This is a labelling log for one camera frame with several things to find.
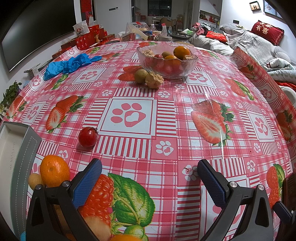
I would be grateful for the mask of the pink strawberry tablecloth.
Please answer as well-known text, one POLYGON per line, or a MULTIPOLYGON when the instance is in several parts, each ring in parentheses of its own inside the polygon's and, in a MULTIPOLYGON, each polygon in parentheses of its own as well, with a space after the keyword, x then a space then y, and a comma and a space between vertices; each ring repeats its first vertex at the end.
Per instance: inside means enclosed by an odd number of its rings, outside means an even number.
POLYGON ((4 117, 41 138, 32 173, 45 156, 62 157, 71 176, 93 159, 102 178, 84 215, 112 233, 138 231, 148 240, 200 240, 218 217, 197 173, 207 159, 242 187, 265 186, 271 202, 295 171, 295 109, 281 88, 243 52, 226 57, 193 48, 191 74, 158 89, 133 80, 137 47, 123 42, 87 51, 102 59, 45 81, 39 73, 4 117), (79 144, 97 129, 93 147, 79 144))

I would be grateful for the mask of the blue crumpled cloth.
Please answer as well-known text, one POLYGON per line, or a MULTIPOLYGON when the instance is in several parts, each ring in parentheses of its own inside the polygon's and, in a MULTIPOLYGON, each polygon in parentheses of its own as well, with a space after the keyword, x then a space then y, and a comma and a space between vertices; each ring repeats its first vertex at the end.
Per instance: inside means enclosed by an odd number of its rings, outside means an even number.
POLYGON ((57 76, 58 74, 73 73, 81 67, 90 65, 102 59, 102 56, 95 56, 90 58, 87 54, 79 54, 76 57, 71 57, 66 61, 57 61, 49 63, 44 73, 43 79, 45 81, 57 76))

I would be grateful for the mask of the red gift boxes stack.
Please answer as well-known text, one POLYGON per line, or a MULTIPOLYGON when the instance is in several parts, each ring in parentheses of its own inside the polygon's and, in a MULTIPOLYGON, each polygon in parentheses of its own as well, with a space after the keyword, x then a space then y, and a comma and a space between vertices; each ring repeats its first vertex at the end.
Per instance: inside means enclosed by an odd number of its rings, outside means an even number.
POLYGON ((77 47, 78 50, 86 50, 92 46, 100 46, 107 43, 109 40, 115 38, 115 34, 108 34, 104 28, 101 28, 99 25, 94 25, 89 27, 90 32, 82 36, 75 37, 74 39, 66 42, 61 45, 61 49, 52 55, 53 59, 56 59, 61 54, 65 53, 67 50, 70 50, 73 47, 77 47))

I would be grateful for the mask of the orange mandarin near tray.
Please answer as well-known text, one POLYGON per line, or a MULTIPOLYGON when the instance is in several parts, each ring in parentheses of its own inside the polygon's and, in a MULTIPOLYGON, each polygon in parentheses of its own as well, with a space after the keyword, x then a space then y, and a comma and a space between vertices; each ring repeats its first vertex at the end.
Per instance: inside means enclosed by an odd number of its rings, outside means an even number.
POLYGON ((47 155, 40 164, 40 175, 47 187, 58 187, 70 180, 70 168, 63 158, 47 155))

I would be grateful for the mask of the red cherry tomato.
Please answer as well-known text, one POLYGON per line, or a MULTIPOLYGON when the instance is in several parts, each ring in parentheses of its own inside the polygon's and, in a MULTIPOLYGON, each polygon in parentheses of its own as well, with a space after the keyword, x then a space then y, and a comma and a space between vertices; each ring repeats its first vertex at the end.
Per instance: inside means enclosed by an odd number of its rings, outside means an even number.
POLYGON ((78 135, 79 144, 82 147, 90 148, 93 147, 98 140, 98 132, 97 129, 93 127, 85 127, 83 128, 78 135))

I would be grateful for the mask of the red embroidered cushion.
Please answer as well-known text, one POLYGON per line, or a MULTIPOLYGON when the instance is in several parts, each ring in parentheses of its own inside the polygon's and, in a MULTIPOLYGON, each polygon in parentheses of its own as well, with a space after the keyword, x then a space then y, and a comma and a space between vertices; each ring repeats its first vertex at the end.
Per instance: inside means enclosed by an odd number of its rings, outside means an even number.
POLYGON ((256 22, 250 32, 268 40, 275 46, 280 43, 285 34, 283 29, 261 21, 256 22))

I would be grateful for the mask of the dried husk fruit by bowl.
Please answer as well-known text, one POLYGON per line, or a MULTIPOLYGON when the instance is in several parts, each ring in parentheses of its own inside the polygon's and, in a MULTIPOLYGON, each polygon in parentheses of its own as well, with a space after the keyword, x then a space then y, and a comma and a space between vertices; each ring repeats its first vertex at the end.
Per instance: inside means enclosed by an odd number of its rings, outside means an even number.
POLYGON ((145 77, 145 83, 151 89, 158 89, 164 82, 164 78, 154 72, 148 73, 145 77))

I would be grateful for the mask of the green kiwi by bowl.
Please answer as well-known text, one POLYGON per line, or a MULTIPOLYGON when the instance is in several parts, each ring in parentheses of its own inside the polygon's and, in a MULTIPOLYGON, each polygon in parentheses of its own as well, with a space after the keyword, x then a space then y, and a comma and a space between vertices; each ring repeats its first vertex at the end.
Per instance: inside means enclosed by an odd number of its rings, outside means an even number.
POLYGON ((148 72, 146 70, 139 69, 134 74, 134 80, 138 84, 143 84, 143 83, 145 83, 145 78, 146 78, 147 75, 148 75, 148 72))

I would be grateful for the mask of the grey white tray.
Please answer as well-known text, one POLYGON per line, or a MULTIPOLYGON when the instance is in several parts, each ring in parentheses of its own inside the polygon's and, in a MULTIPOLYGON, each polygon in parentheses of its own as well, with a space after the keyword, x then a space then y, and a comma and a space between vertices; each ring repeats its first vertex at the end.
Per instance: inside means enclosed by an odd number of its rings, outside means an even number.
POLYGON ((40 143, 29 125, 1 124, 1 214, 18 239, 26 229, 28 178, 40 143))

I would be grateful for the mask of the glass fruit bowl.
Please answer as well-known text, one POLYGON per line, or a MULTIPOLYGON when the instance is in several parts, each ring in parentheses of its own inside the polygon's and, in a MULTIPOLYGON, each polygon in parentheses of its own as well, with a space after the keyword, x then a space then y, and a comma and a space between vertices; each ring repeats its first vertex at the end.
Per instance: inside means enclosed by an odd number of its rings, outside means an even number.
POLYGON ((148 72, 154 72, 162 77, 171 79, 180 79, 186 77, 193 72, 197 65, 198 56, 195 55, 189 47, 190 58, 185 60, 180 59, 164 59, 155 57, 157 54, 173 51, 182 45, 170 45, 168 43, 137 47, 137 55, 141 66, 148 72))

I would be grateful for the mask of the grey sofa with blankets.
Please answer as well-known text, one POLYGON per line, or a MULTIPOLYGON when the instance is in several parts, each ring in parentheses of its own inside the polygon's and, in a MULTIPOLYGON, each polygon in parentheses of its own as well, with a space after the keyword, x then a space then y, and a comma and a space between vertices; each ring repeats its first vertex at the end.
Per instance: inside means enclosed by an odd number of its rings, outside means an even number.
POLYGON ((280 82, 295 84, 295 61, 287 51, 239 25, 225 23, 220 27, 227 42, 194 35, 189 39, 196 47, 208 49, 221 55, 231 55, 239 47, 262 66, 269 75, 280 82))

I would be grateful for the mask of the small yellow round fruit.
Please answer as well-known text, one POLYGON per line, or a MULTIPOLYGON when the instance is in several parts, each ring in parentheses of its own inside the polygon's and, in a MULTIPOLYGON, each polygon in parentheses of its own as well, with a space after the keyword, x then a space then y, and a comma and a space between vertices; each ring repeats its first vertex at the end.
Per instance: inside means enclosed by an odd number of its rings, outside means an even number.
POLYGON ((28 179, 28 184, 30 186, 30 188, 32 190, 34 190, 34 188, 37 186, 37 185, 44 185, 44 182, 41 178, 41 175, 40 174, 37 174, 37 173, 32 173, 30 176, 29 176, 29 179, 28 179))

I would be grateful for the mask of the black wall television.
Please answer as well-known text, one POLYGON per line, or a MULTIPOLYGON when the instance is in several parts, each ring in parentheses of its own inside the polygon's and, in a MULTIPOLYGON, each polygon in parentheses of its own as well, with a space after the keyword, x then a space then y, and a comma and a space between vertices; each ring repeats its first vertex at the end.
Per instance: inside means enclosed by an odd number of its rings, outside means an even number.
POLYGON ((72 33, 75 24, 74 1, 31 2, 1 40, 8 70, 52 40, 72 33))

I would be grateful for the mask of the green potted plant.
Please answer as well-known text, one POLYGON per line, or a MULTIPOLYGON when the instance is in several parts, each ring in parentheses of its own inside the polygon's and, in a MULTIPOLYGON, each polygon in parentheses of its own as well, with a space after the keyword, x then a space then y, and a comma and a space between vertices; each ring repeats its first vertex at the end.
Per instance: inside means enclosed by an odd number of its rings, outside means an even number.
POLYGON ((3 100, 1 101, 1 114, 4 114, 8 110, 10 105, 21 92, 21 85, 21 82, 15 81, 12 85, 9 86, 8 89, 6 89, 6 92, 3 94, 3 100))

